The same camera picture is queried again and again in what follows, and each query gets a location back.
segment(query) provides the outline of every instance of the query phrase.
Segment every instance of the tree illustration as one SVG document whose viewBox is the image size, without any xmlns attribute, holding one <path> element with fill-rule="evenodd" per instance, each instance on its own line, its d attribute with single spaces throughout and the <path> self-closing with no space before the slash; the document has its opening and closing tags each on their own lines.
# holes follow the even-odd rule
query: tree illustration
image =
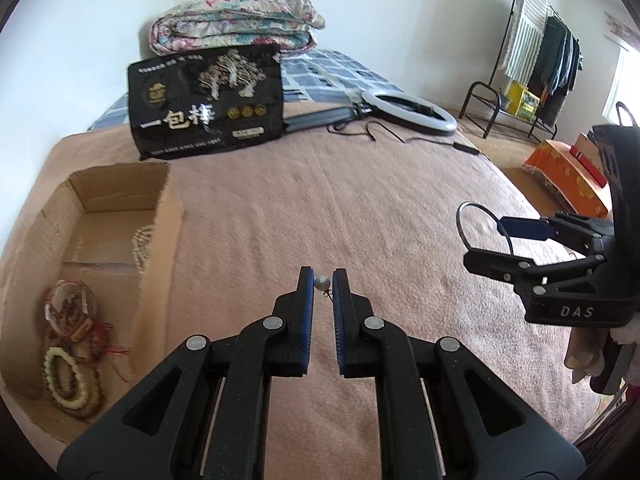
<svg viewBox="0 0 640 480">
<path fill-rule="evenodd" d="M 223 84 L 231 88 L 242 84 L 244 88 L 238 92 L 240 97 L 253 97 L 258 81 L 265 79 L 266 74 L 255 63 L 240 56 L 234 48 L 230 48 L 224 56 L 218 58 L 215 65 L 198 76 L 203 86 L 211 88 L 211 97 L 215 100 L 220 98 L 220 87 Z"/>
</svg>

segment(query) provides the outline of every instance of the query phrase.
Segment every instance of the window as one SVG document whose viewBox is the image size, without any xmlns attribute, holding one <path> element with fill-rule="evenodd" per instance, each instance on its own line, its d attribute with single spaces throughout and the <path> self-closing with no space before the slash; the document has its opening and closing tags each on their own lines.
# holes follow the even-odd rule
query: window
<svg viewBox="0 0 640 480">
<path fill-rule="evenodd" d="M 622 101 L 631 113 L 640 121 L 640 53 L 634 49 L 620 47 L 618 68 L 613 79 L 611 92 L 602 116 L 612 124 L 620 124 L 616 103 Z M 620 110 L 622 124 L 631 126 L 631 119 L 624 110 Z"/>
</svg>

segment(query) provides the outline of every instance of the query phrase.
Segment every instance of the bed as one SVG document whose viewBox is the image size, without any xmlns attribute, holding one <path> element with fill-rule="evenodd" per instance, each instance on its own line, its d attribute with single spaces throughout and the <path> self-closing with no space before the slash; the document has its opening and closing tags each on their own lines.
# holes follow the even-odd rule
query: bed
<svg viewBox="0 0 640 480">
<path fill-rule="evenodd" d="M 354 86 L 396 89 L 332 51 L 287 61 L 283 81 L 286 115 L 344 104 Z M 54 147 L 7 242 L 0 294 L 27 226 L 57 184 L 82 168 L 138 159 L 125 122 L 126 96 L 94 131 Z M 171 161 L 186 214 L 166 351 L 193 333 L 236 334 L 268 314 L 302 265 L 318 274 L 346 267 L 352 291 L 370 298 L 377 314 L 411 336 L 460 339 L 560 433 L 575 438 L 599 396 L 587 383 L 572 385 L 562 366 L 568 329 L 525 323 L 510 286 L 467 273 L 455 227 L 456 208 L 466 200 L 499 216 L 536 218 L 536 211 L 482 156 L 401 144 L 382 131 L 377 138 L 318 128 L 238 152 Z M 460 133 L 455 139 L 467 142 Z M 466 210 L 464 223 L 471 243 L 504 250 L 488 217 Z M 538 263 L 568 259 L 554 242 L 515 240 L 514 248 Z M 1 319 L 6 298 L 0 299 Z M 266 478 L 378 478 L 374 384 L 340 378 L 331 304 L 316 293 L 315 305 L 309 375 L 273 381 Z M 36 449 L 55 464 L 63 445 L 26 420 L 6 392 L 3 397 Z"/>
</svg>

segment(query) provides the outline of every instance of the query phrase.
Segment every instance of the gold logo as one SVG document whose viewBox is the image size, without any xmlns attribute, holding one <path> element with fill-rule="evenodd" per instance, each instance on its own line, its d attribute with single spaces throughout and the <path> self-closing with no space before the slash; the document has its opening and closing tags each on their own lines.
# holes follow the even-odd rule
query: gold logo
<svg viewBox="0 0 640 480">
<path fill-rule="evenodd" d="M 162 83 L 155 83 L 148 88 L 147 94 L 150 104 L 162 103 L 166 99 L 166 87 Z"/>
</svg>

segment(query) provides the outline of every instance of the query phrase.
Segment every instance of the metal rivet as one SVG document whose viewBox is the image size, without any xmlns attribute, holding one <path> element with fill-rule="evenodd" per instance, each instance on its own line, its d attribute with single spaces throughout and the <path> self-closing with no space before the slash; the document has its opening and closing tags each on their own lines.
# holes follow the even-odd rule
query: metal rivet
<svg viewBox="0 0 640 480">
<path fill-rule="evenodd" d="M 364 320 L 364 326 L 372 330 L 380 330 L 385 325 L 385 320 L 376 316 L 367 317 Z"/>
<path fill-rule="evenodd" d="M 460 341 L 454 337 L 443 337 L 440 340 L 440 348 L 445 352 L 456 352 L 460 349 Z"/>
<path fill-rule="evenodd" d="M 262 326 L 268 330 L 277 330 L 284 324 L 278 316 L 269 316 L 262 322 Z"/>
<path fill-rule="evenodd" d="M 326 292 L 331 288 L 331 278 L 322 274 L 314 280 L 314 287 L 320 292 Z"/>
<path fill-rule="evenodd" d="M 187 339 L 187 348 L 189 350 L 202 350 L 207 345 L 207 340 L 201 335 L 192 335 Z"/>
</svg>

